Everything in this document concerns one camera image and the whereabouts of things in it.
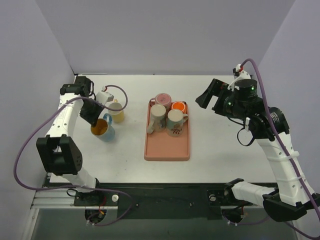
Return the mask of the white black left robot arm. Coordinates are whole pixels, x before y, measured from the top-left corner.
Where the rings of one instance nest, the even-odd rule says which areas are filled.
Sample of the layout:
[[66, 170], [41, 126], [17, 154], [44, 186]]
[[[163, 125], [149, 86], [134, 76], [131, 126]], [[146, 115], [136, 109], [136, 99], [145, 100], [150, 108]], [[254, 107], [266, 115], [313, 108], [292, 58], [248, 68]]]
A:
[[97, 190], [97, 179], [91, 176], [83, 167], [83, 156], [72, 139], [76, 120], [81, 117], [91, 126], [97, 124], [103, 107], [88, 99], [94, 84], [85, 76], [77, 76], [74, 83], [64, 84], [60, 89], [60, 112], [45, 137], [39, 137], [36, 147], [46, 172], [68, 180], [74, 186], [89, 187], [85, 200], [92, 206], [99, 205], [103, 193]]

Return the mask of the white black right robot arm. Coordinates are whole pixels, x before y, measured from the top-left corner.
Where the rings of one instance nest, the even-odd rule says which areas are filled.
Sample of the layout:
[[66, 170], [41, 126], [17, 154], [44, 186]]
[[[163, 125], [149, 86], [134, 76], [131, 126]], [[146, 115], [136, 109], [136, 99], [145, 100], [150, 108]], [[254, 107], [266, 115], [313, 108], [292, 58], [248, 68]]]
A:
[[225, 184], [223, 198], [230, 205], [246, 201], [264, 208], [276, 222], [298, 220], [320, 204], [320, 195], [309, 186], [303, 174], [297, 175], [299, 153], [293, 149], [290, 128], [283, 112], [265, 109], [257, 94], [257, 81], [241, 79], [229, 84], [213, 79], [196, 103], [206, 109], [213, 96], [217, 101], [212, 110], [229, 119], [238, 119], [243, 130], [262, 148], [274, 174], [277, 187], [251, 184], [237, 178]]

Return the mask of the cream dragon pattern mug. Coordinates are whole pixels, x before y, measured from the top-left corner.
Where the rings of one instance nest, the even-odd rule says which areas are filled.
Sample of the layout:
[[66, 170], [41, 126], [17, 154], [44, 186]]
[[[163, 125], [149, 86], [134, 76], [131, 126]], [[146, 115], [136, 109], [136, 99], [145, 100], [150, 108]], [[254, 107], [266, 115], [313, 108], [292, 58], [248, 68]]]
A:
[[161, 132], [166, 127], [166, 108], [161, 104], [155, 104], [150, 109], [149, 125], [147, 133]]

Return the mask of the yellow ceramic mug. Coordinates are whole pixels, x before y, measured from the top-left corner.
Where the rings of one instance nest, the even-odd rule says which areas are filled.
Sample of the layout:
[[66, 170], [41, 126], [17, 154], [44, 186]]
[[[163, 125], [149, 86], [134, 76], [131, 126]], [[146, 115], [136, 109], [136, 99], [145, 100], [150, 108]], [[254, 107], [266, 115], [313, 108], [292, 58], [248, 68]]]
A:
[[125, 114], [123, 110], [120, 110], [123, 106], [115, 99], [108, 106], [111, 110], [108, 110], [108, 113], [111, 115], [114, 123], [121, 123], [125, 119]]

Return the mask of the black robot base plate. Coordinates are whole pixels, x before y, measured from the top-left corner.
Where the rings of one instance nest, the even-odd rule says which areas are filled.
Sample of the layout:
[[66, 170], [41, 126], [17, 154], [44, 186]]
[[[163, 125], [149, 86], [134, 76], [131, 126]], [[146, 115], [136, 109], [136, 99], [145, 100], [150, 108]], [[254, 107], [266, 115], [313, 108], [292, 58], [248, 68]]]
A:
[[229, 200], [222, 183], [102, 183], [105, 190], [80, 192], [72, 197], [74, 206], [85, 207], [86, 220], [96, 225], [108, 221], [219, 220], [243, 218], [243, 200]]

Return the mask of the blue glazed mug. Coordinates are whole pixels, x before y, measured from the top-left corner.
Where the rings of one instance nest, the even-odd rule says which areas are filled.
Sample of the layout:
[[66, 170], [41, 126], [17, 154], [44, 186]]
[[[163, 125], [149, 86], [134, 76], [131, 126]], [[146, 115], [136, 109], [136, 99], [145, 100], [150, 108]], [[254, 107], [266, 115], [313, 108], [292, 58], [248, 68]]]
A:
[[109, 113], [99, 118], [95, 126], [90, 127], [91, 133], [104, 142], [111, 142], [115, 138], [115, 129], [112, 126], [113, 119]]

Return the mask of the orange ceramic mug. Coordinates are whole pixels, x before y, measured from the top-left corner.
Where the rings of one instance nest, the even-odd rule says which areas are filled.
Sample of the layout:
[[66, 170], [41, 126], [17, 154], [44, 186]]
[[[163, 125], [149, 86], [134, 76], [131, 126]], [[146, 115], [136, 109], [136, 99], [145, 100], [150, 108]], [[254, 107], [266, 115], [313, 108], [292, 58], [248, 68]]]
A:
[[180, 110], [183, 114], [187, 113], [187, 103], [184, 101], [175, 101], [171, 104], [171, 110]]

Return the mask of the shell pattern teal mug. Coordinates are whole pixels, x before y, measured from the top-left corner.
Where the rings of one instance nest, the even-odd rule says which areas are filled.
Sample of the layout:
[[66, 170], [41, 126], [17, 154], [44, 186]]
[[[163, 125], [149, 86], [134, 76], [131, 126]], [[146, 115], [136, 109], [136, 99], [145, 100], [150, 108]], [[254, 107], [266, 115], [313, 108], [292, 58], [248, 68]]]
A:
[[184, 130], [184, 123], [188, 120], [189, 115], [181, 110], [172, 109], [167, 114], [166, 132], [171, 137], [179, 137]]

